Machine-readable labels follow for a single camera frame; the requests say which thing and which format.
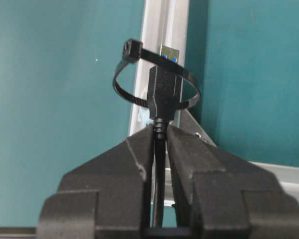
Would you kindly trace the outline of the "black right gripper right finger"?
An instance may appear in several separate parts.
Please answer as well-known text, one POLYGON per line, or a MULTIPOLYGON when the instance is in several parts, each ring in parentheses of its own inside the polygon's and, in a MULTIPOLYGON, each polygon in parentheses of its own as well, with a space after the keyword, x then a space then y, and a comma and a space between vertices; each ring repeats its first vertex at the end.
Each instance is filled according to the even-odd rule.
POLYGON ((299 203, 276 176, 167 128, 176 221, 201 239, 299 239, 299 203))

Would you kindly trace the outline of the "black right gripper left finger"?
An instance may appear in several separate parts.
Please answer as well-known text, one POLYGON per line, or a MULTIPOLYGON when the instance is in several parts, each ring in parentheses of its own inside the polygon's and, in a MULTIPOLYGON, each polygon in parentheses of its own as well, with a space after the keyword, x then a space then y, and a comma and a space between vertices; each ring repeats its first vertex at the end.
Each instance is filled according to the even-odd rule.
POLYGON ((65 174, 44 202, 39 239, 140 239, 150 225, 153 127, 65 174))

